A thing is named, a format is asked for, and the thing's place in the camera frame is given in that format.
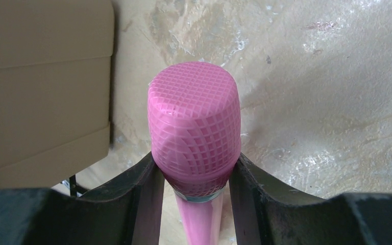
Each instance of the floor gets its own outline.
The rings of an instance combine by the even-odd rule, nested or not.
[[[81,183],[102,184],[149,152],[149,82],[200,60],[235,78],[242,152],[264,170],[323,198],[392,192],[392,0],[113,2],[115,142]],[[228,193],[220,244],[236,244]],[[169,185],[160,244],[186,244]]]

